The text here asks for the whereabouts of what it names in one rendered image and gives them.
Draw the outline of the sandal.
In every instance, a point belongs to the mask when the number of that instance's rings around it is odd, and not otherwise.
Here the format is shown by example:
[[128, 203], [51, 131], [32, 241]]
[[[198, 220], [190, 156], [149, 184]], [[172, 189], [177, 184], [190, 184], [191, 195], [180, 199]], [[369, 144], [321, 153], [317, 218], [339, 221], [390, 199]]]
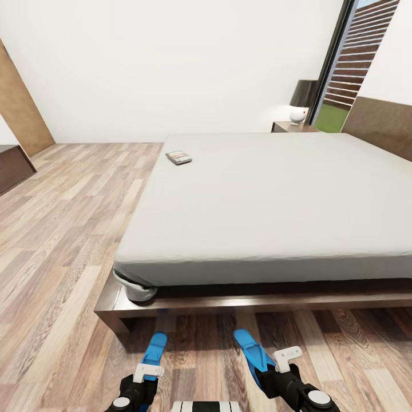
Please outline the sandal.
[[233, 336], [247, 359], [248, 367], [253, 379], [264, 393], [264, 389], [261, 387], [255, 374], [254, 367], [257, 367], [261, 372], [263, 372], [269, 370], [267, 366], [268, 363], [274, 366], [277, 365], [277, 363], [273, 361], [273, 359], [265, 352], [264, 348], [256, 342], [256, 340], [246, 329], [235, 330]]
[[[152, 336], [152, 340], [147, 348], [146, 354], [142, 360], [142, 364], [159, 366], [161, 356], [163, 355], [165, 346], [167, 344], [167, 335], [164, 332], [158, 331]], [[149, 381], [156, 381], [156, 377], [144, 376]], [[149, 405], [144, 403], [139, 407], [138, 412], [146, 412]]]

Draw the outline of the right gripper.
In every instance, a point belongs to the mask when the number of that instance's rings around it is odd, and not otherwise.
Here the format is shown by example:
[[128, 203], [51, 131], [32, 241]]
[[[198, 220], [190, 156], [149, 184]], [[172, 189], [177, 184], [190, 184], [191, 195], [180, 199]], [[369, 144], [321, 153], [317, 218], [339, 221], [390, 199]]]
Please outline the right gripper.
[[257, 367], [254, 367], [257, 379], [261, 387], [264, 389], [265, 395], [268, 399], [281, 396], [284, 401], [291, 407], [287, 399], [287, 390], [293, 381], [302, 381], [300, 377], [299, 368], [294, 363], [289, 364], [290, 371], [281, 374], [276, 371], [276, 365], [267, 364], [267, 371], [261, 372]]

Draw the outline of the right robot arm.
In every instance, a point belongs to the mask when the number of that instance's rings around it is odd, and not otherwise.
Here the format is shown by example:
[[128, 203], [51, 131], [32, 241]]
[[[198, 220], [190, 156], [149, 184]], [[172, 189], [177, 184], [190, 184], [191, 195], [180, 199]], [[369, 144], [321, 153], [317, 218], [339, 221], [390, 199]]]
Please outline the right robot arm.
[[272, 359], [277, 365], [267, 364], [267, 371], [254, 367], [257, 379], [268, 399], [281, 396], [295, 412], [340, 412], [332, 398], [314, 385], [304, 384], [299, 368], [288, 361], [302, 357], [298, 346], [276, 351]]

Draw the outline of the hardback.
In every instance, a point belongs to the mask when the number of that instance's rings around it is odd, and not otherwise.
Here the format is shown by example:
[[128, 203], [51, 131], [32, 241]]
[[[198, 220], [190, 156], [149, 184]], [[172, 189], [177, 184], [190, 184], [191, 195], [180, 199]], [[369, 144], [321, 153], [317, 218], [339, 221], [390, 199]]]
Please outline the hardback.
[[176, 164], [192, 161], [192, 157], [181, 150], [166, 153], [165, 155], [168, 156], [169, 159]]

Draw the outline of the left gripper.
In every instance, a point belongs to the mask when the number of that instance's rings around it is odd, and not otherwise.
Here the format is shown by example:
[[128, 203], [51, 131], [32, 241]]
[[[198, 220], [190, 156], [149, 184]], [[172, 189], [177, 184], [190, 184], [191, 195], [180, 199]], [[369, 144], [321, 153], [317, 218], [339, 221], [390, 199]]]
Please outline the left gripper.
[[157, 389], [157, 381], [149, 381], [145, 379], [142, 383], [134, 383], [133, 376], [125, 377], [121, 382], [120, 394], [126, 393], [129, 390], [138, 392], [140, 397], [140, 405], [151, 405], [154, 401]]

